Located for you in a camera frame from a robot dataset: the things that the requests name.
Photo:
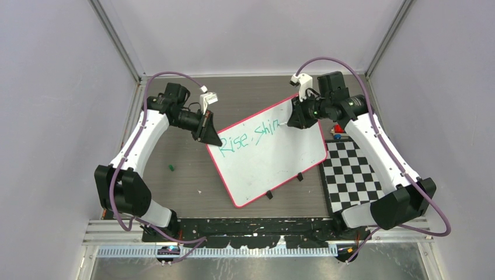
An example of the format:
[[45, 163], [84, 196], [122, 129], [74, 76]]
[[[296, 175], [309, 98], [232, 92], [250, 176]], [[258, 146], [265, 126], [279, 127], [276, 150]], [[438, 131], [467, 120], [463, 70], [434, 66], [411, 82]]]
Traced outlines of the pink-framed whiteboard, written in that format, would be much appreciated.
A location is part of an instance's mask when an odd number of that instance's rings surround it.
[[222, 146], [207, 145], [235, 207], [245, 207], [326, 159], [319, 123], [307, 129], [277, 126], [291, 113], [288, 97], [220, 130]]

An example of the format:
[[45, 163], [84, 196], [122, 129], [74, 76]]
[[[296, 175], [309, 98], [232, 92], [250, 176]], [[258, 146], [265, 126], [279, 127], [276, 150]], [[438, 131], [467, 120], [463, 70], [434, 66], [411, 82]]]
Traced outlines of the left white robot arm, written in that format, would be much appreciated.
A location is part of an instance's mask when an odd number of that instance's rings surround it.
[[184, 106], [190, 91], [178, 83], [168, 83], [164, 92], [147, 97], [129, 140], [108, 165], [99, 165], [94, 173], [102, 208], [157, 226], [156, 233], [166, 242], [178, 237], [176, 212], [152, 199], [142, 175], [156, 143], [170, 126], [191, 132], [197, 142], [221, 146], [214, 114], [207, 108], [217, 102], [217, 94], [205, 86], [201, 90], [197, 111]]

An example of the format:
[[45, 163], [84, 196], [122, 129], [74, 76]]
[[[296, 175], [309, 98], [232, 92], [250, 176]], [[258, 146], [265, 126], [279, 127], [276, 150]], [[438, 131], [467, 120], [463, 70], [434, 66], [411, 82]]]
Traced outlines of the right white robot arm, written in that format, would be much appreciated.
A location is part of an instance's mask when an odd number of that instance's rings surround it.
[[343, 74], [339, 71], [319, 76], [319, 90], [313, 89], [312, 77], [293, 75], [290, 84], [298, 88], [291, 99], [292, 113], [288, 126], [308, 129], [321, 119], [341, 125], [358, 145], [377, 175], [384, 196], [374, 202], [346, 206], [334, 213], [334, 234], [349, 239], [358, 227], [377, 225], [389, 230], [423, 216], [436, 184], [421, 178], [401, 157], [383, 131], [377, 115], [368, 107], [363, 94], [350, 96]]

